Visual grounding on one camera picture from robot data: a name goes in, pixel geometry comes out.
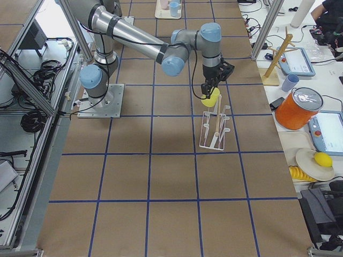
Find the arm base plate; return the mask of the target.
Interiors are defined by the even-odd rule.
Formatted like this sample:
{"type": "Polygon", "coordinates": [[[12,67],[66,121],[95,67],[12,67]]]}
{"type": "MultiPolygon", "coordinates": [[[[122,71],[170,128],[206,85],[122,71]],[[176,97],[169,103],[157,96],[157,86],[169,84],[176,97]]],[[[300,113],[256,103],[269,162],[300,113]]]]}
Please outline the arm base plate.
{"type": "Polygon", "coordinates": [[[109,84],[107,95],[94,106],[100,99],[96,100],[88,97],[84,89],[83,98],[77,116],[79,118],[120,118],[121,107],[124,95],[125,84],[109,84]]]}

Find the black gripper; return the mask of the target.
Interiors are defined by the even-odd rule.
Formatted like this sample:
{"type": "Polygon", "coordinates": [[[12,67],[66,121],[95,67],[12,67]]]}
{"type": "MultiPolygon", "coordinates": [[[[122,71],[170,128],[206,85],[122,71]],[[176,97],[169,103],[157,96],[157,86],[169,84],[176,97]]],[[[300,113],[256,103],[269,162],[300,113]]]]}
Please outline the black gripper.
{"type": "Polygon", "coordinates": [[[221,57],[203,57],[203,76],[205,82],[201,84],[202,94],[205,97],[218,97],[218,75],[219,75],[219,64],[221,57]]]}

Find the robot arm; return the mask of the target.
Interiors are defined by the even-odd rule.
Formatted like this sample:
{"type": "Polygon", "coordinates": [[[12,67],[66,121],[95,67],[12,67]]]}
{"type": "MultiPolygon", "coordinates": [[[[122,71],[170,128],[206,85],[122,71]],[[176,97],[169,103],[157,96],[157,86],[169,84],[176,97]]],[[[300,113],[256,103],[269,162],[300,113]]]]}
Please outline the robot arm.
{"type": "Polygon", "coordinates": [[[116,40],[155,60],[166,75],[175,77],[182,72],[191,51],[200,51],[204,99],[210,99],[213,88],[226,81],[234,70],[222,57],[221,27],[215,22],[203,24],[199,30],[175,30],[171,43],[167,43],[125,21],[119,1],[69,1],[68,4],[76,20],[98,37],[97,53],[102,58],[113,56],[110,50],[105,50],[105,40],[116,40]]]}

